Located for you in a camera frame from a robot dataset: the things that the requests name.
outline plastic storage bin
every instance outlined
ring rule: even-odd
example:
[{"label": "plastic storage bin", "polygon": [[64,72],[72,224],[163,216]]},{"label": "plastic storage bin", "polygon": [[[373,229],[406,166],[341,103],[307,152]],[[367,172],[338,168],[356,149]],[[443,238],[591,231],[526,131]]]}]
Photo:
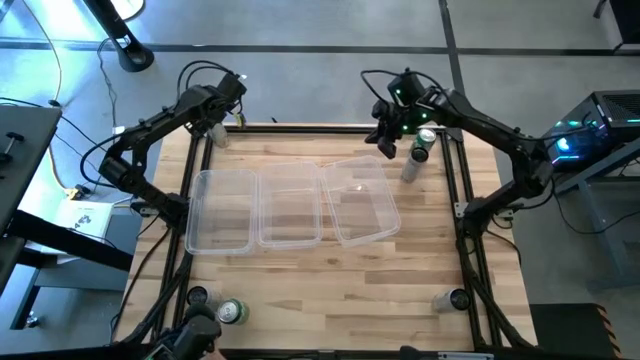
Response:
[{"label": "plastic storage bin", "polygon": [[261,246],[300,249],[322,240],[321,189],[315,163],[267,165],[259,172],[259,184]]},{"label": "plastic storage bin", "polygon": [[257,232],[258,179],[250,170],[207,170],[193,181],[185,247],[191,254],[242,255]]},{"label": "plastic storage bin", "polygon": [[380,163],[373,156],[322,168],[331,218],[342,246],[370,243],[400,230],[400,216]]}]

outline gray floor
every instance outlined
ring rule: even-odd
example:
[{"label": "gray floor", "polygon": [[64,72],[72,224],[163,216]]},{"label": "gray floor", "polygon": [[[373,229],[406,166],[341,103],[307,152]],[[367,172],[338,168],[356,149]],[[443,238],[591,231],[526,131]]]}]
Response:
[{"label": "gray floor", "polygon": [[[591,17],[597,0],[448,2],[459,47],[608,46],[601,24]],[[29,3],[54,39],[96,41],[105,36],[82,1]],[[56,16],[60,12],[65,16]],[[188,7],[177,2],[148,1],[129,26],[142,41],[161,44],[446,46],[437,0],[199,0],[190,1]],[[0,37],[12,41],[43,39],[20,1],[0,23]],[[60,101],[65,104],[66,116],[95,139],[108,136],[110,105],[95,53],[61,48],[60,55],[64,68]],[[244,104],[248,120],[255,122],[271,117],[280,122],[371,122],[374,98],[358,76],[365,68],[400,70],[410,66],[428,72],[444,86],[452,85],[446,55],[156,53],[152,67],[137,74],[123,72],[114,53],[105,52],[104,57],[105,69],[119,96],[118,123],[123,125],[134,124],[138,118],[155,114],[161,105],[171,104],[179,70],[195,59],[218,61],[248,76]],[[0,73],[0,95],[39,103],[52,97],[57,69],[51,52],[0,50],[0,58],[3,68],[10,69]],[[532,135],[542,134],[591,91],[637,88],[640,84],[638,57],[462,56],[460,63],[474,106]],[[196,80],[215,83],[218,78],[218,74],[203,72]],[[374,78],[374,84],[380,87],[387,81]],[[61,123],[58,134],[81,152],[89,146],[67,124]],[[78,157],[57,140],[53,146],[65,184],[82,182]],[[157,156],[156,145],[151,164]],[[509,161],[502,154],[497,158],[501,179],[508,181]],[[97,164],[100,159],[96,155],[91,160]],[[46,172],[42,167],[39,172]],[[96,198],[114,201],[122,196],[105,192]],[[627,205],[633,209],[633,202]],[[579,199],[569,195],[563,199],[563,206],[575,226],[589,229]],[[611,218],[621,211],[615,204],[609,204],[608,209]],[[640,358],[640,344],[635,341],[640,331],[636,305],[640,290],[589,292],[585,282],[600,275],[608,264],[596,239],[572,233],[559,220],[557,211],[552,201],[540,209],[518,213],[515,221],[529,301],[604,305],[623,354]],[[630,219],[624,228],[617,229],[619,236],[633,233],[633,226],[638,224],[638,219]],[[20,279],[28,275],[28,270],[16,273],[22,277],[14,276],[10,290],[0,298],[0,305],[7,311],[16,306],[22,291]],[[120,296],[117,292],[47,290],[36,304],[36,311],[50,319],[46,326],[21,332],[0,330],[0,351],[102,345],[110,316],[101,314],[114,313]],[[65,306],[47,306],[47,301]],[[29,346],[17,345],[20,339],[28,339]]]}]

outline desk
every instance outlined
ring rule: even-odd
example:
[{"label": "desk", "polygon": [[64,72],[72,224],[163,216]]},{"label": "desk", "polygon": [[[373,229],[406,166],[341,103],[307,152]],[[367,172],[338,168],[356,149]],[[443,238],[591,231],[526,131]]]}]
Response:
[{"label": "desk", "polygon": [[[421,178],[405,184],[399,179],[410,145],[408,139],[398,143],[398,157],[390,161],[374,145],[364,144],[362,135],[229,136],[228,148],[214,149],[212,169],[257,170],[269,163],[298,160],[323,166],[350,157],[377,157],[388,178],[402,226],[396,235],[383,241],[345,249],[335,238],[325,203],[324,237],[315,249],[258,249],[247,257],[195,256],[189,287],[216,289],[223,297],[245,301],[251,309],[245,325],[223,327],[219,340],[222,349],[398,350],[401,345],[420,350],[473,349],[466,313],[437,315],[430,303],[437,293],[462,287],[439,143],[430,152]],[[465,139],[475,193],[487,195],[500,185],[493,150],[472,136]],[[188,147],[189,135],[182,129],[164,139],[154,180],[163,191],[180,190]],[[200,164],[203,147],[201,141],[196,164]],[[130,278],[165,229],[158,223],[141,237]],[[499,233],[511,237],[510,231]],[[490,235],[484,239],[496,302],[524,338],[535,343],[517,255]],[[155,301],[167,248],[168,242],[153,254],[133,288],[118,339],[133,330]],[[165,316],[167,326],[173,306],[169,304]],[[479,310],[483,335],[488,339],[486,313],[481,305]]]}]

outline yellow and black warning stripe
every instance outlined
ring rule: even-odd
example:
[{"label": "yellow and black warning stripe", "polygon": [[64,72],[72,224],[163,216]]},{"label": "yellow and black warning stripe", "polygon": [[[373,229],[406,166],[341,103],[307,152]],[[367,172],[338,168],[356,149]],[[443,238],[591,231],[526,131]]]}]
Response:
[{"label": "yellow and black warning stripe", "polygon": [[605,309],[603,306],[600,306],[600,305],[596,305],[596,308],[600,313],[600,317],[602,318],[602,322],[604,323],[604,328],[607,330],[607,334],[609,335],[611,348],[613,348],[613,355],[617,358],[622,359],[620,344],[618,344],[618,339],[616,339],[616,334],[613,332],[613,326],[611,325],[611,321],[609,321],[609,315],[607,314],[607,309]]}]

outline wooden table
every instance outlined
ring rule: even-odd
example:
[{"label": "wooden table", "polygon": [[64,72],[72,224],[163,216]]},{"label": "wooden table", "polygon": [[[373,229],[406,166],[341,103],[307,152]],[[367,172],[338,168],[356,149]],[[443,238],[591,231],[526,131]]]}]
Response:
[{"label": "wooden table", "polygon": [[[465,139],[475,194],[487,195],[500,186],[493,150],[468,134]],[[203,143],[195,162],[198,169]],[[409,145],[409,139],[398,142],[398,156],[392,161],[376,146],[364,144],[362,135],[230,134],[228,148],[214,149],[212,169],[257,170],[265,164],[298,160],[323,166],[373,155],[382,163],[402,221],[394,236],[346,249],[335,238],[325,203],[324,237],[314,249],[256,249],[245,257],[196,256],[189,287],[215,289],[225,298],[245,301],[251,309],[245,325],[223,327],[222,349],[398,350],[401,345],[425,351],[473,349],[466,312],[438,315],[431,307],[434,295],[462,287],[442,149],[437,143],[421,178],[405,184],[400,173]],[[179,192],[188,146],[189,135],[182,129],[164,139],[154,180],[163,191]],[[141,237],[130,279],[165,229],[158,222]],[[511,238],[510,231],[492,230]],[[516,253],[491,235],[484,239],[496,302],[524,338],[536,343]],[[167,246],[168,241],[143,269],[118,338],[130,333],[155,301]],[[183,253],[181,246],[178,262]],[[169,304],[167,324],[173,306]],[[479,310],[483,335],[489,341],[486,313],[481,305]]]}]

